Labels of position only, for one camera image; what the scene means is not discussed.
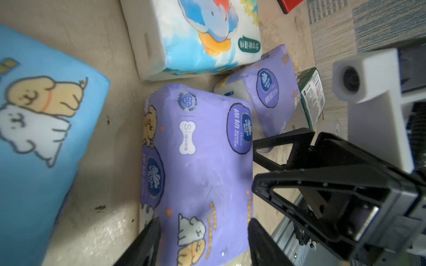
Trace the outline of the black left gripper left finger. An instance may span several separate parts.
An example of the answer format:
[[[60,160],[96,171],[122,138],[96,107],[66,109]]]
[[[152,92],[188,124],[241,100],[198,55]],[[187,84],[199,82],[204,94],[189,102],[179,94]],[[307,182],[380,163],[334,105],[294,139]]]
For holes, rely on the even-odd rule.
[[[155,266],[160,237],[160,219],[154,218],[114,263],[114,266]]]

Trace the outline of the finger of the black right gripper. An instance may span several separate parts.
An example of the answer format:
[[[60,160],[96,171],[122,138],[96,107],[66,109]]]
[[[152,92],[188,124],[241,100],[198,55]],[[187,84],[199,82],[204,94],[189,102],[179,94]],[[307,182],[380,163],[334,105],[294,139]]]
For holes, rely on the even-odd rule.
[[[253,142],[253,161],[268,171],[304,168],[315,132],[300,128]]]
[[[387,175],[367,164],[331,166],[299,170],[273,171],[258,174],[254,178],[253,193],[290,218],[295,224],[305,227],[317,239],[341,239],[333,222],[313,218],[292,202],[277,194],[276,188],[306,188],[354,196],[383,205],[392,189]]]

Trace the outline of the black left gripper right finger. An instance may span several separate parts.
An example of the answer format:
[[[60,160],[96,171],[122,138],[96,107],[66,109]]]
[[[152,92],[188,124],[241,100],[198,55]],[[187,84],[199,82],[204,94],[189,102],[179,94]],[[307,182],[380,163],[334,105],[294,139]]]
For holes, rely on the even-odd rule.
[[[293,263],[255,218],[248,223],[248,243],[253,266],[293,266]]]

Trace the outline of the green white box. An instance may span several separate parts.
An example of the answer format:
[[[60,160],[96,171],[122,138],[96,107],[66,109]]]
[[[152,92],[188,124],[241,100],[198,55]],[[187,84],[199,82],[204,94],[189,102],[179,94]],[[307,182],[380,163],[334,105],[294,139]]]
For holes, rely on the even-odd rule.
[[[325,107],[321,76],[316,66],[299,72],[296,76],[308,127],[314,130]]]

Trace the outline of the purple tissue pack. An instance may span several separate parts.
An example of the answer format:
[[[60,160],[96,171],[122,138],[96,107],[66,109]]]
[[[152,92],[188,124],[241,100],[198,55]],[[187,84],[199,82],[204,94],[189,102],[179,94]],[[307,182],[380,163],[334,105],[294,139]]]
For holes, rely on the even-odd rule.
[[[300,103],[296,74],[285,45],[218,83],[214,93],[249,102],[230,109],[228,139],[238,154],[248,152],[252,141],[282,134]]]
[[[166,85],[145,102],[139,227],[159,218],[160,266],[223,266],[253,217],[251,104]]]

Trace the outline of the white cartoon tissue pack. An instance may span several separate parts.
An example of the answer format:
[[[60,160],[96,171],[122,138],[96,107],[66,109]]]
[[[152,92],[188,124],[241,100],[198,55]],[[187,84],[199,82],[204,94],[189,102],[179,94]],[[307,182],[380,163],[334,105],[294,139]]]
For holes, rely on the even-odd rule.
[[[141,80],[226,73],[262,55],[256,1],[121,1]]]

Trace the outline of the light blue tissue pack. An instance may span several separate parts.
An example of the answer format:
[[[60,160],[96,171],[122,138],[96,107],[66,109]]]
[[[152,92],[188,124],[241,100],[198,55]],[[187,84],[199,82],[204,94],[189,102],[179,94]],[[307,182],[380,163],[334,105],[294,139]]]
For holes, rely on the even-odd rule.
[[[40,266],[109,92],[91,66],[1,26],[1,264]]]

